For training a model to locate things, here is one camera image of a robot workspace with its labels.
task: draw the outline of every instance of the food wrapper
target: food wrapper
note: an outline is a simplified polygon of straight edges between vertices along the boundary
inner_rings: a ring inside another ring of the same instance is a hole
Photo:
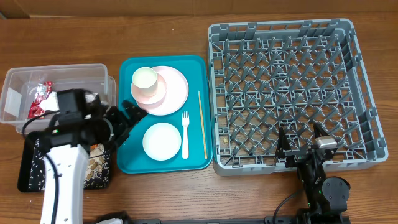
[[[46,100],[49,97],[49,94],[52,92],[53,83],[48,81],[43,84],[39,84],[36,89],[35,100],[29,109],[29,114],[27,116],[28,119],[32,119],[34,117],[38,117],[44,114],[45,110],[41,108],[39,105],[43,100]]]

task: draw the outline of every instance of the white fork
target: white fork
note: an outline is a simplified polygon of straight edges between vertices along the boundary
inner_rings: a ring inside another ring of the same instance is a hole
[[[184,128],[184,134],[182,138],[182,159],[188,159],[189,149],[188,149],[188,125],[189,125],[189,113],[188,111],[182,112],[182,126]]]

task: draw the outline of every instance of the white cup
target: white cup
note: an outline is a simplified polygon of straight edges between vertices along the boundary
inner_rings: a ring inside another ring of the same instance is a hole
[[[157,73],[149,67],[138,68],[132,74],[132,83],[144,96],[153,96],[157,90]]]

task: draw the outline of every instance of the plastic dish rack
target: plastic dish rack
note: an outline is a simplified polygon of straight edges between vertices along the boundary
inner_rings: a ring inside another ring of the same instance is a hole
[[[314,122],[338,143],[326,171],[367,169],[387,159],[351,21],[213,24],[208,59],[217,174],[293,170],[269,157],[278,128],[299,150],[314,143]]]

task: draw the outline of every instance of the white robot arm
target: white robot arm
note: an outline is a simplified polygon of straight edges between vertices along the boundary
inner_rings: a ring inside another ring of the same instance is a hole
[[[55,201],[55,173],[49,157],[57,169],[59,194]],[[45,191],[40,223],[51,223],[57,209],[55,223],[83,223],[83,183],[88,165],[88,154],[81,145],[54,147],[44,157]]]
[[[125,100],[122,106],[127,118],[117,107],[104,105],[98,96],[87,103],[85,93],[91,92],[81,89],[58,92],[60,110],[39,133],[39,145],[25,139],[45,157],[41,224],[83,223],[83,184],[90,146],[103,144],[106,150],[117,149],[129,137],[134,125],[147,115]],[[37,118],[26,122],[22,128],[24,137],[27,125]]]

